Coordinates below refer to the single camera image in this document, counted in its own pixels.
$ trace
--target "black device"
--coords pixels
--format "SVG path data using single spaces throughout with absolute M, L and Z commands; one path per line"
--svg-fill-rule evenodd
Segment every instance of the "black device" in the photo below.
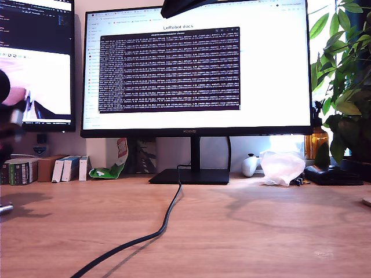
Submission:
M 75 131 L 74 0 L 4 0 L 1 15 L 0 69 L 10 80 L 3 104 L 25 101 L 25 131 Z
M 82 137 L 190 137 L 184 183 L 225 184 L 200 137 L 312 133 L 307 1 L 166 5 L 86 13 Z

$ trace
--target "snack bag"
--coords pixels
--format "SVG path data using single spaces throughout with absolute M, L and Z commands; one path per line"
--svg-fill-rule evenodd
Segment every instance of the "snack bag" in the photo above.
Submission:
M 113 166 L 108 168 L 93 168 L 89 172 L 89 176 L 92 178 L 118 178 L 120 175 L 123 167 L 125 166 L 125 162 L 128 158 L 129 149 L 128 149 L 128 142 L 126 138 L 120 138 L 117 140 L 117 147 L 118 147 L 118 160 L 113 164 Z

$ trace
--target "plastic bag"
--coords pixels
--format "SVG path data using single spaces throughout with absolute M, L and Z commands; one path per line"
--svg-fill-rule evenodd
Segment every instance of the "plastic bag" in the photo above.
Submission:
M 305 159 L 298 152 L 265 151 L 260 153 L 260 165 L 264 184 L 289 186 L 304 171 Z
M 89 172 L 89 176 L 92 178 L 118 178 L 122 169 L 125 166 L 125 162 L 128 158 L 129 149 L 126 138 L 120 138 L 117 140 L 118 147 L 118 160 L 113 166 L 108 168 L 94 168 Z

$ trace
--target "terminal window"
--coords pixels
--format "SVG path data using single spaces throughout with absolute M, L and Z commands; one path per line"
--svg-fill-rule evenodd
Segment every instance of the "terminal window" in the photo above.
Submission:
M 239 110 L 239 31 L 102 36 L 99 112 Z

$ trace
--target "white plastic bag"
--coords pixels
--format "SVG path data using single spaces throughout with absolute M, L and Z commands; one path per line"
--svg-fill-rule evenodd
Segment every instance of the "white plastic bag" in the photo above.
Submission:
M 265 151 L 260 153 L 260 164 L 264 184 L 289 186 L 304 171 L 305 159 L 298 152 Z

